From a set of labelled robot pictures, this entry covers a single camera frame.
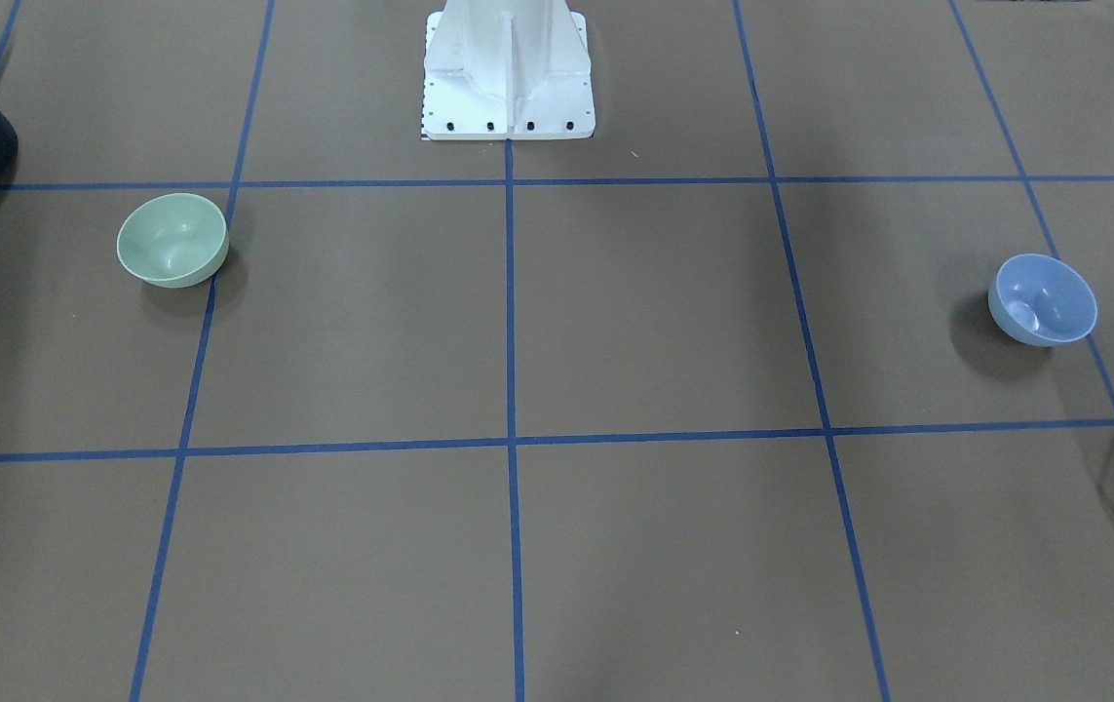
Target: bowl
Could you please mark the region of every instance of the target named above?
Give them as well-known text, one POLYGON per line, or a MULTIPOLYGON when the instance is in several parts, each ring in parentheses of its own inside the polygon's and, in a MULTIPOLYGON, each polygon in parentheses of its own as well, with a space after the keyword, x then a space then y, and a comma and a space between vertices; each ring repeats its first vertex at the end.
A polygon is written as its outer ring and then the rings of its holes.
POLYGON ((989 287, 989 314, 1012 339, 1059 347, 1084 339, 1098 321, 1089 284, 1067 263, 1042 253, 1012 256, 989 287))
POLYGON ((190 192, 155 197, 128 215, 116 245, 124 269, 159 287, 188 287, 227 257, 227 223, 218 205, 190 192))

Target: bowl rim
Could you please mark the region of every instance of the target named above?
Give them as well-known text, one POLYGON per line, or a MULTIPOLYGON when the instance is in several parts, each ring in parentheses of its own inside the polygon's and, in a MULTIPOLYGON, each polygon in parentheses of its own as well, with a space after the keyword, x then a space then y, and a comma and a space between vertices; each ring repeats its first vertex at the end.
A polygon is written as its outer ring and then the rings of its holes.
POLYGON ((196 275, 197 272, 202 271, 202 269, 209 265, 209 263, 213 263, 214 259, 218 257, 218 253, 223 248, 223 243, 226 243, 226 241, 227 241, 227 218, 223 216, 222 208, 219 208, 218 205, 216 205, 213 199, 209 199, 208 197, 202 195, 197 195, 196 192, 168 192, 166 195, 159 195, 152 199, 147 199, 145 203, 137 206, 137 208, 133 209, 131 214, 128 214, 128 217, 124 220, 124 224, 119 226, 119 234, 115 236, 115 257, 119 259, 119 265, 124 266, 124 270, 129 272, 129 274, 133 274, 135 277, 144 280, 146 283, 173 283, 173 281, 196 275), (175 197, 175 199, 199 201, 199 203, 208 204, 209 207, 213 208, 214 212, 218 214, 218 227, 217 227, 218 245, 214 248, 214 252, 211 253, 209 256, 205 259, 205 261, 197 263, 197 266, 177 276, 144 276, 141 274, 138 274, 138 272, 134 271, 133 267, 128 265, 128 262, 124 260, 124 252, 123 250, 120 250, 120 245, 123 245, 124 243, 124 231, 128 230, 128 223, 131 223, 133 217, 141 213, 141 209, 146 209, 148 206, 154 205, 155 203, 159 203, 159 201, 162 199, 172 199, 173 197, 175 197))
POLYGON ((1074 341, 1081 341, 1082 339, 1089 337, 1089 332, 1092 332, 1095 329, 1095 326, 1098 325, 1098 296, 1096 296, 1095 294, 1095 289, 1093 289, 1093 286, 1089 284, 1089 281, 1086 281, 1084 276, 1081 275, 1081 272, 1076 271, 1073 266, 1069 266, 1067 262, 1064 262, 1064 260, 1051 256, 1051 254, 1017 253, 1015 254, 1015 256, 1012 256, 1010 259, 1004 261, 1003 265, 998 266, 998 272, 994 274, 994 291, 993 291, 994 301, 998 303, 998 306, 1006 308, 1006 305, 1003 305, 1003 293, 1001 293, 1003 271, 1005 271, 1006 267, 1010 265, 1010 263, 1013 262, 1020 262, 1022 260, 1033 260, 1033 259, 1046 259, 1048 265, 1058 265, 1059 270, 1065 270, 1068 271, 1069 274, 1073 274, 1075 279, 1079 281, 1081 289, 1083 290, 1083 292, 1087 294, 1087 296, 1089 296, 1089 303, 1091 306, 1093 308, 1093 314, 1091 315, 1089 323, 1084 325, 1082 332, 1079 333, 1064 334, 1064 337, 1051 337, 1051 334, 1033 330, 1025 330, 1024 328, 1022 328, 1022 333, 1028 334, 1028 337, 1033 337, 1035 339, 1039 339, 1043 341, 1051 341, 1055 343, 1072 343, 1074 341))

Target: blue tape line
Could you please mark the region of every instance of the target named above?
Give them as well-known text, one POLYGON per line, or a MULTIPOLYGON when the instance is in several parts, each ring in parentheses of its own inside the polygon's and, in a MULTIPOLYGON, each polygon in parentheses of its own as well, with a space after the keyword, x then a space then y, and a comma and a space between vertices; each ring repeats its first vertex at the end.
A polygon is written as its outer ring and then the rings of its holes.
POLYGON ((150 657, 150 641, 154 638, 154 620, 159 610, 159 594, 163 591, 163 574, 166 571, 166 557, 170 547, 170 528, 175 524, 175 510, 179 501, 179 484, 183 482, 183 456, 175 459, 175 469, 170 471, 170 489, 167 493, 167 505, 163 515, 163 534, 159 537, 159 552, 154 559, 154 577, 150 578, 150 596, 145 603, 145 623, 141 626, 141 643, 136 651, 136 666, 133 667, 133 688, 128 702, 139 702, 141 685, 145 683, 145 667, 150 657))
POLYGON ((0 192, 226 191, 231 182, 0 183, 0 192))
POLYGON ((512 698, 526 702, 526 623, 521 599, 521 505, 518 448, 509 445, 509 554, 512 563, 512 698))
POLYGON ((881 436, 896 433, 977 433, 991 431, 1043 431, 1055 428, 1114 427, 1114 418, 1039 419, 1020 422, 969 422, 939 425, 877 425, 811 428, 766 428, 766 430, 681 431, 638 433, 571 433, 479 439, 359 440, 341 443, 281 443, 256 446, 198 446, 198 448, 138 448, 117 450, 61 450, 46 454, 0 454, 0 464, 58 461, 98 461, 98 459, 137 459, 174 457, 280 457, 297 454, 369 454, 388 450, 499 449, 516 446, 570 446, 588 443, 662 443, 681 441, 737 441, 771 439, 812 439, 824 436, 881 436))
POLYGON ((1086 337, 1086 345, 1089 348, 1089 354, 1095 358, 1095 368, 1098 369, 1098 377, 1103 381, 1106 397, 1111 400, 1114 410, 1114 383, 1111 381, 1111 373, 1106 370, 1106 362, 1103 360, 1102 351, 1098 350, 1098 342, 1095 341, 1094 334, 1091 333, 1089 337, 1086 337))
MULTIPOLYGON (((854 183, 1114 183, 1114 175, 900 175, 900 176, 727 176, 727 177, 602 177, 602 178, 514 178, 517 187, 550 187, 579 185, 823 185, 854 183)), ((444 179, 242 179, 233 182, 170 183, 0 183, 0 192, 46 191, 223 191, 241 188, 315 188, 315 187, 500 187, 501 178, 444 179)))
POLYGON ((49 452, 0 454, 0 464, 45 464, 61 461, 116 461, 116 459, 174 458, 177 448, 117 450, 49 450, 49 452))
POLYGON ((851 519, 851 503, 847 499, 847 485, 842 480, 842 465, 838 461, 838 446, 833 436, 825 435, 824 449, 830 455, 833 467, 833 488, 838 491, 838 510, 842 514, 842 528, 847 538, 847 550, 851 554, 851 569, 856 574, 856 589, 860 594, 860 610, 863 612, 864 628, 869 632, 869 653, 872 654, 872 665, 877 671, 877 688, 882 702, 890 702, 890 684, 886 680, 886 663, 881 654, 880 638, 877 635, 877 617, 872 613, 872 599, 869 598, 869 579, 864 577, 863 560, 860 559, 860 539, 856 537, 854 519, 851 519))
POLYGON ((965 175, 916 175, 916 176, 780 176, 778 183, 790 184, 841 184, 841 183, 1019 183, 1020 176, 965 176, 965 175))
POLYGON ((895 433, 976 433, 983 431, 1030 431, 1049 428, 1113 427, 1114 419, 1043 419, 1032 422, 974 422, 945 425, 887 425, 833 427, 832 436, 886 436, 895 433))
POLYGON ((769 128, 765 121, 765 110, 760 101, 760 91, 756 86, 755 67, 752 66, 752 50, 747 45, 747 31, 743 20, 743 8, 739 0, 734 0, 735 23, 739 27, 739 42, 743 46, 743 62, 747 71, 747 85, 752 89, 752 106, 756 110, 756 125, 760 129, 760 143, 765 153, 765 165, 769 168, 771 179, 771 191, 774 195, 774 206, 778 209, 778 228, 783 237, 783 247, 786 250, 786 266, 790 271, 791 285, 794 292, 794 308, 799 312, 800 329, 803 332, 803 347, 807 351, 807 362, 812 373, 812 387, 815 391, 815 403, 821 412, 821 427, 825 432, 824 445, 830 455, 830 467, 833 471, 834 488, 838 489, 838 506, 842 511, 842 526, 846 530, 847 548, 851 555, 851 568, 854 571, 856 587, 860 592, 860 608, 863 613, 864 632, 869 636, 869 649, 872 651, 873 669, 877 671, 877 688, 881 694, 882 702, 890 702, 890 683, 886 676, 886 664, 881 656, 881 645, 877 638, 877 622, 873 618, 872 604, 869 602, 869 585, 864 578, 863 564, 860 562, 860 545, 856 542, 854 524, 851 519, 851 506, 847 501, 846 485, 842 482, 842 468, 838 461, 838 448, 834 446, 833 436, 830 431, 830 413, 824 402, 824 388, 821 386, 821 370, 815 360, 815 350, 812 345, 812 333, 807 320, 805 305, 803 305, 803 290, 800 284, 799 269, 794 263, 794 253, 790 240, 790 227, 786 223, 786 212, 783 208, 783 196, 778 183, 778 169, 774 165, 774 153, 769 143, 769 128))
MULTIPOLYGON (((257 59, 253 66, 253 84, 250 85, 248 101, 245 103, 245 119, 241 126, 240 147, 236 150, 236 167, 232 173, 231 191, 227 196, 227 207, 225 218, 231 226, 232 216, 236 212, 236 194, 238 192, 241 173, 245 168, 245 152, 248 148, 250 128, 253 125, 253 108, 257 103, 257 89, 262 81, 262 68, 266 62, 267 39, 271 35, 271 20, 275 17, 275 0, 267 0, 266 14, 262 19, 262 37, 258 39, 257 59)), ((154 564, 154 579, 150 583, 150 598, 145 608, 145 625, 141 630, 141 641, 136 651, 136 667, 133 672, 133 690, 129 702, 139 702, 141 688, 145 683, 145 666, 150 654, 152 634, 154 634, 154 620, 159 607, 159 594, 163 589, 163 574, 166 569, 166 556, 170 544, 170 529, 175 524, 176 507, 179 499, 179 484, 183 480, 183 464, 185 464, 185 450, 192 436, 192 422, 197 410, 197 394, 201 389, 201 373, 205 368, 206 350, 209 345, 209 329, 214 323, 214 300, 218 287, 218 274, 209 279, 209 292, 206 294, 206 312, 202 316, 201 337, 197 341, 197 355, 192 365, 192 379, 188 382, 188 402, 183 417, 183 427, 179 430, 179 455, 175 459, 175 468, 170 475, 170 490, 167 497, 166 516, 163 519, 163 536, 159 538, 159 554, 154 564)))
POLYGON ((1034 183, 1114 183, 1114 175, 1030 175, 1034 183))
POLYGON ((1033 191, 1033 183, 1029 183, 1028 173, 1025 172, 1025 162, 1020 160, 1019 150, 1016 148, 1016 139, 1012 138, 1010 129, 1007 128, 1007 117, 1003 116, 1003 110, 998 107, 998 98, 994 97, 994 89, 989 86, 989 77, 986 75, 985 67, 980 64, 976 46, 971 43, 971 35, 968 35, 968 28, 962 22, 962 14, 959 13, 956 1, 947 0, 947 3, 950 6, 950 11, 955 14, 955 21, 959 27, 959 35, 962 36, 962 43, 965 43, 968 55, 971 57, 971 65, 977 69, 980 88, 985 90, 986 98, 989 98, 989 106, 994 109, 994 118, 998 120, 998 129, 1001 129, 1003 138, 1007 142, 1007 150, 1010 152, 1012 163, 1016 164, 1016 170, 1020 175, 1022 183, 1025 184, 1025 192, 1028 194, 1029 204, 1033 204, 1033 213, 1037 216, 1038 225, 1042 227, 1042 236, 1046 237, 1046 245, 1051 248, 1052 256, 1058 259, 1059 252, 1055 246, 1055 240, 1051 236, 1051 226, 1046 223, 1046 215, 1042 213, 1042 204, 1038 203, 1037 194, 1033 191))
POLYGON ((569 446, 583 443, 662 443, 674 441, 734 441, 743 439, 801 439, 823 436, 820 428, 779 428, 779 430, 682 431, 655 433, 583 433, 519 436, 518 446, 569 446))
POLYGON ((384 450, 483 449, 508 446, 502 437, 486 439, 361 440, 350 443, 287 443, 276 446, 201 446, 188 448, 192 457, 284 457, 294 454, 372 454, 384 450))
POLYGON ((509 446, 509 543, 512 564, 514 702, 526 701, 525 613, 521 598, 521 517, 518 495, 517 296, 514 267, 512 142, 504 143, 504 280, 506 280, 506 423, 509 446))
POLYGON ((467 179, 245 179, 240 187, 475 187, 504 185, 500 178, 467 179))
POLYGON ((14 0, 11 3, 10 13, 7 14, 7 23, 3 26, 3 35, 0 37, 0 67, 3 62, 3 57, 7 55, 7 48, 10 45, 11 31, 14 29, 14 19, 19 17, 19 6, 22 0, 14 0))
POLYGON ((183 425, 179 428, 179 449, 188 448, 192 437, 192 419, 197 412, 197 394, 201 392, 201 373, 206 364, 206 350, 209 348, 209 325, 214 323, 214 300, 218 298, 218 274, 209 279, 209 293, 206 294, 206 311, 201 318, 201 337, 197 339, 197 355, 192 364, 192 379, 188 381, 188 402, 183 411, 183 425))
POLYGON ((579 186, 579 185, 743 185, 765 184, 769 178, 760 176, 727 177, 527 177, 518 178, 516 185, 579 186))
POLYGON ((266 49, 271 41, 271 21, 275 18, 275 0, 267 0, 266 14, 262 18, 262 37, 257 41, 257 59, 253 62, 253 82, 250 84, 248 101, 245 103, 245 120, 241 125, 241 142, 236 147, 236 168, 232 169, 232 183, 240 186, 245 173, 245 153, 248 152, 250 129, 253 129, 253 108, 257 106, 257 91, 262 86, 262 69, 266 66, 266 49))

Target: green bowl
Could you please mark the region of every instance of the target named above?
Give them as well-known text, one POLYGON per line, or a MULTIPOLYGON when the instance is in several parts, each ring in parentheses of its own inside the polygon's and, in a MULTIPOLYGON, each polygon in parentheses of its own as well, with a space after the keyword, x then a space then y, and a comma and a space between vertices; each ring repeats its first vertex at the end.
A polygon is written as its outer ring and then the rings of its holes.
POLYGON ((190 192, 155 197, 128 215, 116 245, 129 274, 159 287, 188 287, 227 257, 227 223, 218 205, 190 192))

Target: blue bowl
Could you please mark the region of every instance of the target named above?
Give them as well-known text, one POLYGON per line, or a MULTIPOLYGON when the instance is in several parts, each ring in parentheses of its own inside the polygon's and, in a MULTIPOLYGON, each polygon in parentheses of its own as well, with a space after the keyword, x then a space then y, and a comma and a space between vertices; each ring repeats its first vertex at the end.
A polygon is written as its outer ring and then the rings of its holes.
POLYGON ((1059 347, 1093 331, 1098 302, 1089 284, 1067 263, 1022 253, 998 269, 989 287, 989 314, 1016 341, 1059 347))

